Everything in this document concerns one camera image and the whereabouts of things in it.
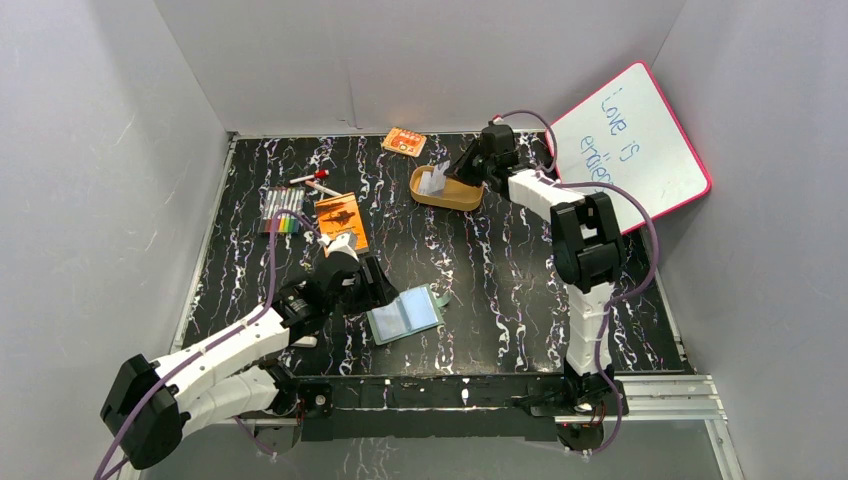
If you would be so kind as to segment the silver VIP card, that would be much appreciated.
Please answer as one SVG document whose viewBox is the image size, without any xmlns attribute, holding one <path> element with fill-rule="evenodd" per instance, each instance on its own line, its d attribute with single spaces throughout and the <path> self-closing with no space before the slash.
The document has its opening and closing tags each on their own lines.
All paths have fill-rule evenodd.
<svg viewBox="0 0 848 480">
<path fill-rule="evenodd" d="M 431 171 L 427 194 L 430 196 L 441 196 L 445 189 L 446 185 L 446 171 L 450 167 L 450 161 L 444 161 L 440 164 L 437 164 L 433 170 Z"/>
</svg>

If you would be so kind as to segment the mint green card holder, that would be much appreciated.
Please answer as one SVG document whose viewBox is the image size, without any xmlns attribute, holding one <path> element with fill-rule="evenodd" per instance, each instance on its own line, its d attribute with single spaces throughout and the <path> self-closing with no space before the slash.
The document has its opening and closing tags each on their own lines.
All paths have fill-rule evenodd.
<svg viewBox="0 0 848 480">
<path fill-rule="evenodd" d="M 374 341 L 385 345 L 444 323 L 450 294 L 434 293 L 429 285 L 405 290 L 389 305 L 367 313 Z"/>
</svg>

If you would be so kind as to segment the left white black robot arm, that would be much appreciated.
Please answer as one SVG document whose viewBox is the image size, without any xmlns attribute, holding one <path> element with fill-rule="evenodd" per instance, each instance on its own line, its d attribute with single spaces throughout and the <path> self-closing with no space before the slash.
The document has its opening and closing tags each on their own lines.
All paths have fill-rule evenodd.
<svg viewBox="0 0 848 480">
<path fill-rule="evenodd" d="M 271 290 L 268 301 L 218 333 L 155 360 L 137 354 L 118 369 L 100 411 L 113 436 L 95 476 L 113 475 L 116 452 L 136 470 L 170 455 L 188 435 L 219 420 L 294 411 L 297 387 L 255 361 L 320 330 L 331 315 L 359 315 L 399 295 L 376 256 L 330 253 L 304 276 Z"/>
</svg>

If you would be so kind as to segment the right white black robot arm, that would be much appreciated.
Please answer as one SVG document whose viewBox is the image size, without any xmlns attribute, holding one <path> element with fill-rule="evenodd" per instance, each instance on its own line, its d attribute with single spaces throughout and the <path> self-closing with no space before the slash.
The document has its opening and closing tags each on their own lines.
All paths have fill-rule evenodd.
<svg viewBox="0 0 848 480">
<path fill-rule="evenodd" d="M 571 411 L 590 413 L 610 389 L 606 311 L 624 263 L 610 197 L 579 193 L 532 168 L 521 160 L 512 128 L 496 122 L 481 131 L 446 174 L 464 185 L 487 185 L 548 223 L 553 266 L 570 302 L 560 395 Z"/>
</svg>

